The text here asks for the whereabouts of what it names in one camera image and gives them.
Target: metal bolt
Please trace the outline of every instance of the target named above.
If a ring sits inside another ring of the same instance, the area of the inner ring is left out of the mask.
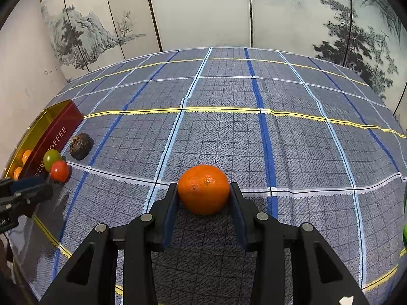
[[[269,215],[265,212],[259,212],[258,214],[256,214],[257,219],[259,220],[267,220],[269,218]]]
[[[149,213],[144,213],[141,215],[140,219],[141,219],[141,221],[147,222],[147,221],[150,221],[151,219],[153,219],[153,216]]]
[[[105,224],[96,225],[95,230],[98,233],[104,232],[106,230],[106,225]]]
[[[306,222],[305,224],[302,224],[302,229],[304,229],[306,232],[311,232],[314,227]]]

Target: cherry tomato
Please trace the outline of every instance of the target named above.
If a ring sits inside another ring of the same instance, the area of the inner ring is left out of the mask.
[[[50,149],[44,155],[44,168],[51,173],[52,164],[60,160],[62,160],[61,154],[55,149]]]
[[[27,161],[27,159],[28,159],[28,157],[31,155],[31,150],[26,150],[24,153],[23,153],[23,165],[25,165],[25,163],[26,163],[26,161]]]
[[[14,175],[13,175],[14,180],[18,180],[18,177],[20,176],[20,172],[22,169],[23,168],[19,166],[14,170]]]
[[[56,161],[51,167],[51,179],[66,182],[69,178],[69,166],[65,161]]]

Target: green tomato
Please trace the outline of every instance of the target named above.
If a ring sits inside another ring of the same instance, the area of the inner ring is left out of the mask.
[[[48,150],[44,156],[44,168],[47,170],[48,173],[51,173],[52,164],[61,160],[61,154],[57,150]]]

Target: green object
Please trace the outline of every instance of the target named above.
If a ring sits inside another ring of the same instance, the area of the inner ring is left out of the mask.
[[[404,247],[407,248],[407,225],[405,225],[403,228],[403,242]]]
[[[61,154],[55,149],[50,149],[44,155],[44,168],[48,173],[51,173],[52,164],[61,160]]]

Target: orange fruit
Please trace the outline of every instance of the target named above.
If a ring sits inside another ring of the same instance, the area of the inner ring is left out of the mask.
[[[27,159],[28,159],[28,157],[31,155],[31,150],[26,150],[24,153],[23,153],[23,165],[25,165],[25,163],[26,163],[26,161],[27,161]]]
[[[23,168],[19,166],[14,170],[14,175],[13,175],[14,180],[18,180],[18,177],[20,176],[22,169]]]
[[[229,182],[217,167],[197,165],[186,170],[178,180],[178,195],[194,214],[219,212],[229,198]]]

